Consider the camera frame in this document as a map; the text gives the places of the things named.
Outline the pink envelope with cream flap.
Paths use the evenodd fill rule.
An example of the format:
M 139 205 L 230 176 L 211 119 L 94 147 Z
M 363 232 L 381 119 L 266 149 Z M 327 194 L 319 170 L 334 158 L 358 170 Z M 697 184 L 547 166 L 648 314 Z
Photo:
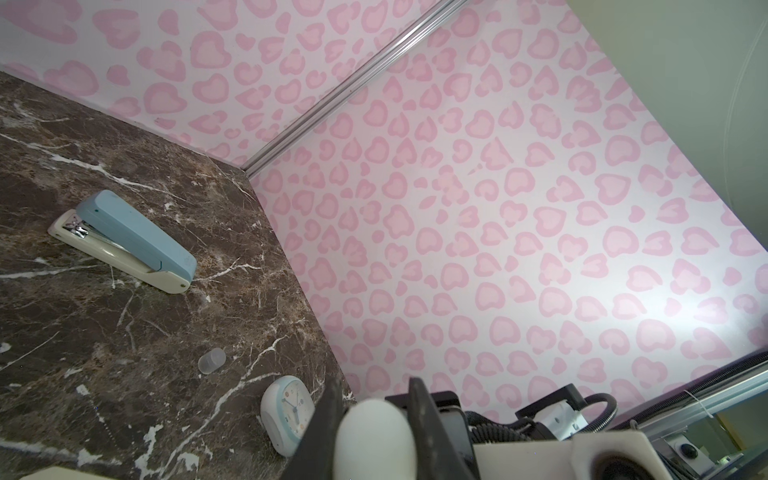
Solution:
M 25 475 L 21 480 L 114 480 L 111 477 L 96 475 L 59 466 L 48 467 Z

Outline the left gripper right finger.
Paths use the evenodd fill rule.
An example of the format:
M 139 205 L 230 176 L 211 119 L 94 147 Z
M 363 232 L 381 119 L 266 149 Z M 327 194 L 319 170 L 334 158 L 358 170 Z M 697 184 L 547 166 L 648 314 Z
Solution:
M 407 419 L 417 451 L 418 479 L 479 479 L 466 415 L 456 393 L 430 393 L 409 379 Z

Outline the clear glue stick cap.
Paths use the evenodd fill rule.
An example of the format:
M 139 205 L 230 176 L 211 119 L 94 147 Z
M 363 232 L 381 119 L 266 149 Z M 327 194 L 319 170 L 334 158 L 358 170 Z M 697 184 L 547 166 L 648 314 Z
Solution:
M 221 348 L 213 348 L 203 354 L 197 362 L 197 368 L 203 375 L 210 375 L 219 370 L 226 363 L 226 352 Z

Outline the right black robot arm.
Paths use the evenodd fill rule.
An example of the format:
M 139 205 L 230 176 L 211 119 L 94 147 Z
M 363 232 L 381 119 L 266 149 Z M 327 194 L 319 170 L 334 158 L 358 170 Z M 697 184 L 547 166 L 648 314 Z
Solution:
M 569 384 L 501 423 L 413 379 L 389 397 L 414 422 L 424 479 L 764 479 L 767 414 L 742 385 L 678 390 L 624 418 L 607 393 Z

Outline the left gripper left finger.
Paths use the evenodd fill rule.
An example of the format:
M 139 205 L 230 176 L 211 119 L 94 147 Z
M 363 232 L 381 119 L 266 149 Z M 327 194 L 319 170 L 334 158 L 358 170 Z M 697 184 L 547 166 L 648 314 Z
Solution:
M 331 480 L 336 436 L 346 413 L 341 381 L 330 376 L 307 431 L 280 480 Z

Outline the white glue stick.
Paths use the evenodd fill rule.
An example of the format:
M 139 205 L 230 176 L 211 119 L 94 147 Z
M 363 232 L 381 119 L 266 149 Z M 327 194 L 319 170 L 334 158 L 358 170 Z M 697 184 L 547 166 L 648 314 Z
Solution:
M 417 450 L 403 411 L 381 399 L 367 399 L 351 407 L 337 431 L 332 477 L 415 479 Z

